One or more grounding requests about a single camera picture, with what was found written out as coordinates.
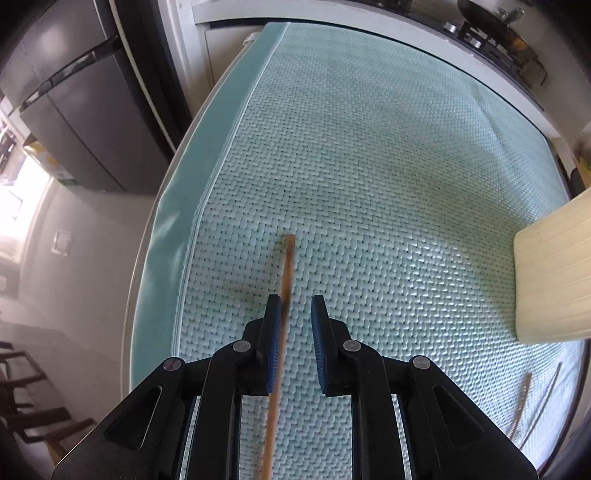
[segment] wooden chair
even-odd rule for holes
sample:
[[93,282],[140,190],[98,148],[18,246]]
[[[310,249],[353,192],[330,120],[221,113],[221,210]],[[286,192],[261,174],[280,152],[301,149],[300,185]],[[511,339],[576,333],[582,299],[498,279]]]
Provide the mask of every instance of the wooden chair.
[[[12,349],[12,345],[8,342],[1,342],[0,348]],[[35,373],[27,377],[13,378],[8,360],[14,358],[26,358]],[[16,402],[14,400],[14,390],[16,388],[25,388],[31,383],[47,379],[41,367],[28,353],[23,351],[0,353],[0,364],[4,364],[6,370],[6,376],[0,372],[0,417],[6,421],[6,427],[11,434],[16,433],[25,443],[42,442],[45,439],[44,435],[31,436],[25,430],[71,419],[65,407],[27,413],[20,411],[21,408],[32,408],[33,405],[30,403]]]
[[96,422],[93,419],[76,421],[70,425],[52,430],[44,435],[45,444],[47,450],[49,450],[54,465],[57,465],[59,461],[70,452],[70,449],[65,448],[61,441],[75,433],[86,430],[91,425],[96,425]]

